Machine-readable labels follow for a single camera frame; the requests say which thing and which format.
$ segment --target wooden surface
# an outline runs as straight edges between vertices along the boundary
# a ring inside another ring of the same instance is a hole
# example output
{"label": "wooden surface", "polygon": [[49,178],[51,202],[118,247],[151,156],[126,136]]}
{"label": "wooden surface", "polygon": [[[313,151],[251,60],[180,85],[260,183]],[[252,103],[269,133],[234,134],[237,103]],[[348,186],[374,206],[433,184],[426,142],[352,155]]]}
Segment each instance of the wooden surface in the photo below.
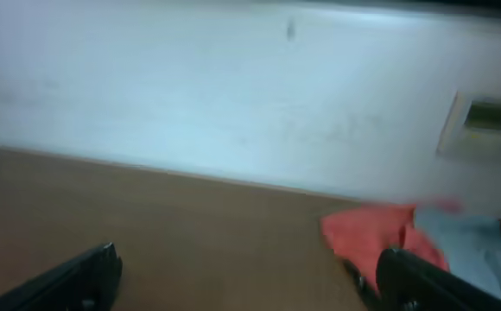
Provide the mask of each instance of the wooden surface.
{"label": "wooden surface", "polygon": [[362,310],[318,223],[355,205],[0,149],[0,294],[112,241],[115,310]]}

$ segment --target white wall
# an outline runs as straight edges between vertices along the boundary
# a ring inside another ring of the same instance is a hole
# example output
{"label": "white wall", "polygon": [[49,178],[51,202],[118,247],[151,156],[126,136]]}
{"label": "white wall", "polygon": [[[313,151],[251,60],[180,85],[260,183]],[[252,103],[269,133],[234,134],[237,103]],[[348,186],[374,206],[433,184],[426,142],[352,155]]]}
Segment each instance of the white wall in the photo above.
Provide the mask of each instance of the white wall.
{"label": "white wall", "polygon": [[501,94],[501,23],[300,4],[0,0],[0,144],[501,215],[501,167],[436,157]]}

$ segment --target fabric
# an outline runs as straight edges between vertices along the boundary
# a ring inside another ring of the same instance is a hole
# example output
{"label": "fabric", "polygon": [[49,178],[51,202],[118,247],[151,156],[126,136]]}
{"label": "fabric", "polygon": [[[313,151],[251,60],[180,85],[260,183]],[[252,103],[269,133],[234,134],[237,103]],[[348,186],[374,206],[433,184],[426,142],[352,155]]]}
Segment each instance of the fabric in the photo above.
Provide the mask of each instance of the fabric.
{"label": "fabric", "polygon": [[402,248],[448,271],[441,251],[414,228],[415,205],[363,206],[321,220],[327,242],[338,257],[350,260],[377,290],[376,267],[381,252]]}
{"label": "fabric", "polygon": [[444,251],[450,272],[501,299],[501,232],[497,219],[423,206],[415,226]]}

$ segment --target pink cloth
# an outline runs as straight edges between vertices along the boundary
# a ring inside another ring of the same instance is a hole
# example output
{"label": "pink cloth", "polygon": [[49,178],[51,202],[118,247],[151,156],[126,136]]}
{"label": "pink cloth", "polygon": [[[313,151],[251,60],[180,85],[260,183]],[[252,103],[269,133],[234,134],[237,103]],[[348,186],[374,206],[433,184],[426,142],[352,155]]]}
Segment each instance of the pink cloth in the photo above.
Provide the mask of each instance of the pink cloth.
{"label": "pink cloth", "polygon": [[334,213],[321,220],[335,255],[349,259],[377,290],[376,267],[381,252],[401,248],[448,271],[441,251],[414,228],[415,205],[366,206]]}

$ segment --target light blue fabric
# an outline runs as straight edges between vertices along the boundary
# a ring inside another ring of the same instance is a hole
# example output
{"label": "light blue fabric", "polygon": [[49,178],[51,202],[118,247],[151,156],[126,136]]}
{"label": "light blue fabric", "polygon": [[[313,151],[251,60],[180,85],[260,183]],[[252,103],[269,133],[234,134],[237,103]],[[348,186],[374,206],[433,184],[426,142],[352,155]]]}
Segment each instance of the light blue fabric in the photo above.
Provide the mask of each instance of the light blue fabric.
{"label": "light blue fabric", "polygon": [[415,227],[444,252],[452,274],[501,299],[501,234],[496,219],[420,206]]}

